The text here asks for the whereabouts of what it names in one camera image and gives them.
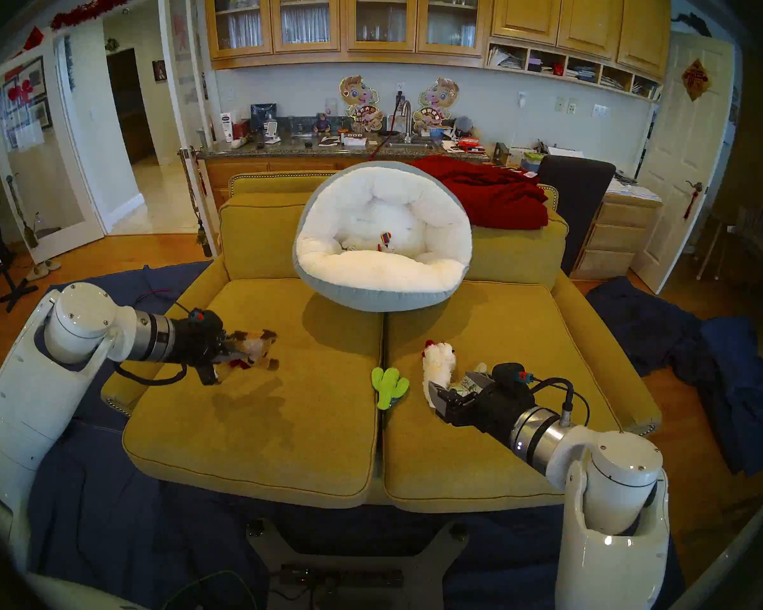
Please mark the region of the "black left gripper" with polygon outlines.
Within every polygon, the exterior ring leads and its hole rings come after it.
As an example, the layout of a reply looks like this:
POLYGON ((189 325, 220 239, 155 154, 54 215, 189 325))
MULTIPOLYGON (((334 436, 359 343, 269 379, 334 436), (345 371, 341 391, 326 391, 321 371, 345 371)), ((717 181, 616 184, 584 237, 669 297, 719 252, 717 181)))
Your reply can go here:
POLYGON ((202 385, 220 384, 215 363, 223 350, 223 321, 211 310, 194 308, 183 319, 171 319, 171 363, 196 370, 202 385))

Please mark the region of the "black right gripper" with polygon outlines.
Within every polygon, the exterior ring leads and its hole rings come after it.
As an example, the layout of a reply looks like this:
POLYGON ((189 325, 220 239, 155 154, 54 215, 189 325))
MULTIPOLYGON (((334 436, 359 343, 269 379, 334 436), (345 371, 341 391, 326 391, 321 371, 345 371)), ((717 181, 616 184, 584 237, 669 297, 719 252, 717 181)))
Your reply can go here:
POLYGON ((499 363, 491 373, 466 372, 461 379, 469 392, 465 397, 453 389, 431 386, 430 401, 443 422, 473 427, 506 447, 515 447, 527 421, 524 414, 537 409, 533 392, 521 377, 525 374, 521 363, 499 363))

